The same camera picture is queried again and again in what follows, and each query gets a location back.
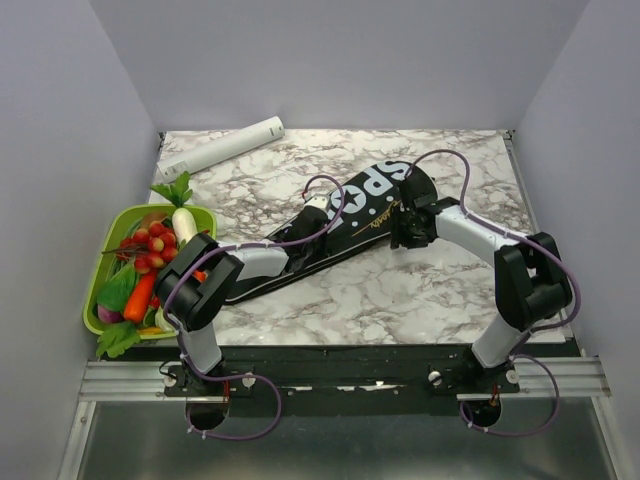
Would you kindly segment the white shuttlecock tube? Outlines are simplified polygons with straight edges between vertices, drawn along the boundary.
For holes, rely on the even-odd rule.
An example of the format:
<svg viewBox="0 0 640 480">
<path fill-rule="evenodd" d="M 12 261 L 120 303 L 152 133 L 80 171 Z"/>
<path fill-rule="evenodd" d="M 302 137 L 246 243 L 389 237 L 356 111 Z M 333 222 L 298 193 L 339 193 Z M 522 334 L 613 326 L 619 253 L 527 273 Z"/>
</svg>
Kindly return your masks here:
<svg viewBox="0 0 640 480">
<path fill-rule="evenodd" d="M 197 173 L 279 140 L 284 135 L 285 127 L 281 119 L 274 116 L 160 160 L 158 170 L 165 182 L 172 182 L 185 172 Z"/>
</svg>

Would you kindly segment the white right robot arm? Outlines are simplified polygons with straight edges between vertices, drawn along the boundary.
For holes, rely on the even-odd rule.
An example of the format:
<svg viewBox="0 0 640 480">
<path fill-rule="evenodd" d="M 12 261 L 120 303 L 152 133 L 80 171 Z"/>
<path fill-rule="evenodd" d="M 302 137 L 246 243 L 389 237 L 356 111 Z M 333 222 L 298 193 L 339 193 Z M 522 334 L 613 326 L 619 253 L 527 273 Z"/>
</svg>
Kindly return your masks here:
<svg viewBox="0 0 640 480">
<path fill-rule="evenodd" d="M 400 204 L 391 213 L 391 247 L 425 248 L 448 241 L 494 271 L 497 314 L 469 348 L 460 379 L 480 392 L 496 380 L 496 367 L 529 336 L 536 323 L 554 317 L 573 300 L 559 266 L 555 240 L 546 233 L 525 237 L 482 218 L 452 197 L 439 199 L 431 180 L 414 169 L 399 183 Z"/>
</svg>

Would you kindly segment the black sport racket bag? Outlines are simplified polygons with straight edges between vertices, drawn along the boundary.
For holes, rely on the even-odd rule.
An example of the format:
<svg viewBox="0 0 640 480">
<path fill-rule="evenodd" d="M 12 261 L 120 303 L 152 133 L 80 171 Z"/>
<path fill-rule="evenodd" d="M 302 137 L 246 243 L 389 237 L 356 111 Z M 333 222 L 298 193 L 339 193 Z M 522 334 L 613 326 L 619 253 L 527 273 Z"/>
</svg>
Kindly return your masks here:
<svg viewBox="0 0 640 480">
<path fill-rule="evenodd" d="M 239 277 L 225 303 L 234 305 L 283 288 L 316 272 L 347 260 L 390 235 L 391 213 L 401 202 L 399 184 L 410 173 L 418 183 L 435 193 L 431 178 L 406 161 L 378 162 L 330 194 L 327 219 L 331 221 L 345 200 L 340 218 L 321 238 L 289 247 L 284 270 L 275 277 Z"/>
</svg>

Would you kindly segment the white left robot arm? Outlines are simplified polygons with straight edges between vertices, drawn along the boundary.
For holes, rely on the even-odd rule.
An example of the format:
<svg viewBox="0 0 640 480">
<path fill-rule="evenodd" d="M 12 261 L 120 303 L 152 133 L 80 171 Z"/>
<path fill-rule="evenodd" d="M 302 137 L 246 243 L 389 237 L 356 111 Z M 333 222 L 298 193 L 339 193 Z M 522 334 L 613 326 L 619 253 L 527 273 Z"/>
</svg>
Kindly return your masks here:
<svg viewBox="0 0 640 480">
<path fill-rule="evenodd" d="M 221 308 L 251 294 L 280 288 L 327 257 L 329 209 L 307 203 L 275 236 L 262 242 L 222 244 L 198 233 L 158 274 L 153 293 L 177 330 L 187 382 L 201 395 L 222 380 L 222 352 L 213 320 Z"/>
</svg>

